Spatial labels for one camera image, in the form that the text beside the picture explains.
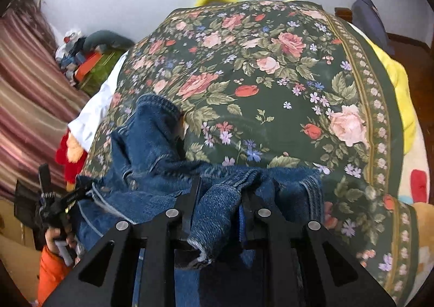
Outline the orange sleeve forearm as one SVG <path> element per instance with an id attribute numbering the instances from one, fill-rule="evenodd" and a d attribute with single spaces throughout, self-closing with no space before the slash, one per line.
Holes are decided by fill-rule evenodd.
<path id="1" fill-rule="evenodd" d="M 72 271 L 64 260 L 52 253 L 45 246 L 40 255 L 39 284 L 37 288 L 37 306 L 42 306 L 62 280 Z"/>

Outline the person left hand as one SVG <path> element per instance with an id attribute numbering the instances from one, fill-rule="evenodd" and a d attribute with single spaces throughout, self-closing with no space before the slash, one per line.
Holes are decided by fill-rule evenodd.
<path id="1" fill-rule="evenodd" d="M 70 224 L 66 225 L 63 229 L 58 227 L 48 227 L 45 232 L 45 241 L 48 250 L 55 255 L 60 255 L 58 242 L 66 242 L 71 249 L 76 248 L 75 234 L 72 231 Z"/>

